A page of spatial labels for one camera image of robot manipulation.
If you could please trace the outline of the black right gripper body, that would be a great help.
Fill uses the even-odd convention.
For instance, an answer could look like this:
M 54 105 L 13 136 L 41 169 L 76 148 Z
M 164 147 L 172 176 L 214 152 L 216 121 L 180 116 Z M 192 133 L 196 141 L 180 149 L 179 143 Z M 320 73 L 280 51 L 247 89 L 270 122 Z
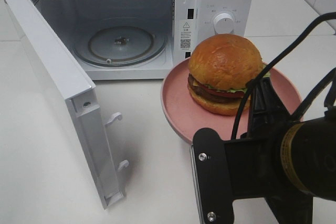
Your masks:
M 279 223 L 294 223 L 293 189 L 285 183 L 272 135 L 290 114 L 285 108 L 251 109 L 248 130 L 224 141 L 211 128 L 193 136 L 192 167 L 201 223 L 233 223 L 233 202 L 264 198 Z

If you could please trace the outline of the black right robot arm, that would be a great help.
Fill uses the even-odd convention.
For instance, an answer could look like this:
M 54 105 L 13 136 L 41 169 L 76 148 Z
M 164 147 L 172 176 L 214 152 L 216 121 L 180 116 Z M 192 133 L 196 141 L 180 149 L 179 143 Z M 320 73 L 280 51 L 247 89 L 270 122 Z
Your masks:
M 315 197 L 335 200 L 335 96 L 329 92 L 324 116 L 301 118 L 316 96 L 331 85 L 322 79 L 289 113 L 263 78 L 254 88 L 248 129 L 222 140 L 199 129 L 191 147 L 201 223 L 233 223 L 233 202 L 263 198 L 279 223 L 312 223 Z

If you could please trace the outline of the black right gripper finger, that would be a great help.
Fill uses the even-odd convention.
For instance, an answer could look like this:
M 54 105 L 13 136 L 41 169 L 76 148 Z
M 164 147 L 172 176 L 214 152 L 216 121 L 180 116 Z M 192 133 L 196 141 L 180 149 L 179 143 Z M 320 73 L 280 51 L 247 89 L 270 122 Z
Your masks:
M 275 92 L 270 77 L 262 78 L 251 95 L 249 119 L 287 119 L 289 112 Z

